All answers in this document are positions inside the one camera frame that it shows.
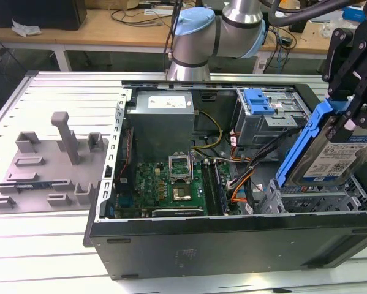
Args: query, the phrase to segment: yellow wire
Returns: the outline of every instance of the yellow wire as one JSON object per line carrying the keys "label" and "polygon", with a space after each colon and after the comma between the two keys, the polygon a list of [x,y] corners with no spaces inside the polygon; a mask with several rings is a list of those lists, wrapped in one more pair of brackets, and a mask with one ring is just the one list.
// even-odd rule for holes
{"label": "yellow wire", "polygon": [[208,113],[204,112],[204,111],[199,111],[200,113],[206,115],[207,117],[210,118],[210,120],[212,120],[212,122],[214,122],[214,124],[218,127],[219,129],[219,138],[216,142],[209,144],[209,145],[203,145],[203,146],[193,146],[192,149],[207,149],[207,148],[212,148],[213,146],[216,146],[217,144],[220,143],[221,138],[222,138],[222,129],[220,127],[220,125],[218,124],[218,122],[212,118]]}

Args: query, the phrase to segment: blue object on desk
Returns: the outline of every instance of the blue object on desk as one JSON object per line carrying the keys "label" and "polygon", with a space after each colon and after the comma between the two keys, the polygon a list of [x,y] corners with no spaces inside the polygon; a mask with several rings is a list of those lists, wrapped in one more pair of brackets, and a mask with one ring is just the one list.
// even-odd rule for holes
{"label": "blue object on desk", "polygon": [[354,6],[344,8],[342,18],[345,20],[358,21],[359,23],[364,22],[364,20],[366,19],[363,8]]}

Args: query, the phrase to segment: blue drive bracket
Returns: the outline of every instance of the blue drive bracket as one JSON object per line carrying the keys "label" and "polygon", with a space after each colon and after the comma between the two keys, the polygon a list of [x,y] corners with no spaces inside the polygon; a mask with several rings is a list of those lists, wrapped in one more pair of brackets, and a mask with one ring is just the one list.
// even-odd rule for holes
{"label": "blue drive bracket", "polygon": [[279,170],[277,171],[276,179],[280,187],[282,187],[287,181],[288,172],[298,160],[305,147],[308,145],[311,139],[318,136],[319,132],[321,131],[320,122],[323,117],[331,112],[333,112],[333,107],[330,105],[328,100],[325,100],[316,106],[316,109],[312,113],[306,127],[303,129],[298,140],[295,142],[286,159],[283,161]]}
{"label": "blue drive bracket", "polygon": [[274,109],[268,102],[268,97],[259,89],[244,90],[244,98],[250,106],[252,115],[273,115]]}

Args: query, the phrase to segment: ram slot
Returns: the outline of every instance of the ram slot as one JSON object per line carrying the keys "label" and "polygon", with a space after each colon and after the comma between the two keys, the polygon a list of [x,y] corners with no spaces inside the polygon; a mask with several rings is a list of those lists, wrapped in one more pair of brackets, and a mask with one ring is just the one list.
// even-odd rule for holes
{"label": "ram slot", "polygon": [[209,216],[217,216],[218,214],[218,201],[217,195],[213,191],[213,180],[209,165],[201,162],[201,173],[203,181],[203,191],[205,194],[206,210]]}
{"label": "ram slot", "polygon": [[213,177],[213,187],[216,192],[216,195],[218,196],[218,203],[219,203],[218,206],[221,207],[221,209],[219,209],[219,213],[221,212],[221,214],[224,214],[227,212],[227,208],[228,208],[227,198],[225,197],[224,189],[222,187],[221,177],[220,177],[217,163],[212,163],[210,168],[211,168],[212,177]]}

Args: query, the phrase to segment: light blue joint cap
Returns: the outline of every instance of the light blue joint cap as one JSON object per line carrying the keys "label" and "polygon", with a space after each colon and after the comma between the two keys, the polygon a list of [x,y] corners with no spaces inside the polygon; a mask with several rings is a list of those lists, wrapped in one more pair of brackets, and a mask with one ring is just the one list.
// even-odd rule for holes
{"label": "light blue joint cap", "polygon": [[193,7],[182,10],[179,14],[175,35],[193,34],[207,27],[214,20],[214,11],[204,7]]}
{"label": "light blue joint cap", "polygon": [[256,42],[254,43],[254,45],[250,48],[250,50],[243,55],[241,58],[249,58],[249,57],[253,57],[261,48],[262,46],[262,42],[265,38],[265,31],[266,31],[266,24],[265,24],[265,20],[262,20],[262,24],[261,24],[261,31],[258,35],[258,38],[256,40]]}

